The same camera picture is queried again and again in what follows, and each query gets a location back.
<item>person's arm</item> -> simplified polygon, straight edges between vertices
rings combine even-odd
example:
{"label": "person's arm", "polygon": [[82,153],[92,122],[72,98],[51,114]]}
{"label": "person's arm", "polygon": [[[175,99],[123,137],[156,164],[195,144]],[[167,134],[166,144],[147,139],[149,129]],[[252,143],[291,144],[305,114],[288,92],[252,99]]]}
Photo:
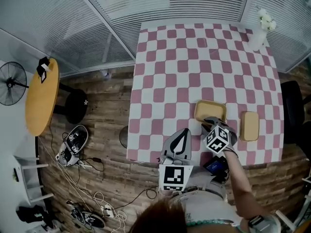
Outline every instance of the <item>person's arm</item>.
{"label": "person's arm", "polygon": [[268,215],[269,213],[257,203],[253,196],[252,186],[236,154],[230,151],[225,151],[224,154],[229,166],[231,186],[238,215],[245,219],[251,219],[258,215]]}

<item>vase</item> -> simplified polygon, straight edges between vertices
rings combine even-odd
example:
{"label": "vase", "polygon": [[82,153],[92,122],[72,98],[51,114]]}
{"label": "vase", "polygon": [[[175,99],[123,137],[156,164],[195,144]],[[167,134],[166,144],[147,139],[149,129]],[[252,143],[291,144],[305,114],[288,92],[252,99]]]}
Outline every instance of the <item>vase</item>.
{"label": "vase", "polygon": [[249,48],[253,51],[258,51],[263,45],[267,37],[267,33],[268,31],[262,29],[261,27],[256,29],[248,42]]}

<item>fan grille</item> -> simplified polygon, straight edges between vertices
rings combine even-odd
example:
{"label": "fan grille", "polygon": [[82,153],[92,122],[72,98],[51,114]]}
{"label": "fan grille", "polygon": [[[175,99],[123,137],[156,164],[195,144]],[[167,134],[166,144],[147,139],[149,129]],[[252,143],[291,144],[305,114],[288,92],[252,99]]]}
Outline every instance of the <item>fan grille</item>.
{"label": "fan grille", "polygon": [[120,131],[119,140],[123,147],[127,148],[127,135],[128,135],[128,126],[125,126]]}
{"label": "fan grille", "polygon": [[24,68],[17,62],[8,62],[0,67],[0,103],[13,105],[24,95],[27,76]]}

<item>pink and white checkered tablecloth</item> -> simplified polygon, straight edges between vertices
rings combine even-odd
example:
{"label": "pink and white checkered tablecloth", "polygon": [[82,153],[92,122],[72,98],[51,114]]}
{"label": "pink and white checkered tablecloth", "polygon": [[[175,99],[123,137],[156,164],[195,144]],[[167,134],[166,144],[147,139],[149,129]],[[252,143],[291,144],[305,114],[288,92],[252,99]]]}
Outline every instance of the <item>pink and white checkered tablecloth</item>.
{"label": "pink and white checkered tablecloth", "polygon": [[227,108],[226,121],[240,134],[243,111],[259,114],[259,139],[234,146],[242,165],[281,160],[283,103],[274,58],[266,42],[249,49],[251,30],[225,24],[176,24],[140,31],[130,106],[127,158],[157,163],[164,141],[191,131],[192,157],[210,158],[194,119],[199,100]]}

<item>wooden tray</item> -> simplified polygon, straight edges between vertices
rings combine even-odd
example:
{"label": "wooden tray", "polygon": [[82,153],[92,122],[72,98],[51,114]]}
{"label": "wooden tray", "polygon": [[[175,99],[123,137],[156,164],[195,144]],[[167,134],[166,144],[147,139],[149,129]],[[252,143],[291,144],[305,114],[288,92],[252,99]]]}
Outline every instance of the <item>wooden tray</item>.
{"label": "wooden tray", "polygon": [[257,141],[259,137],[259,115],[257,112],[244,111],[241,115],[240,139],[244,142]]}
{"label": "wooden tray", "polygon": [[224,104],[214,101],[200,100],[196,103],[194,118],[204,122],[206,117],[217,117],[225,122],[227,109]]}

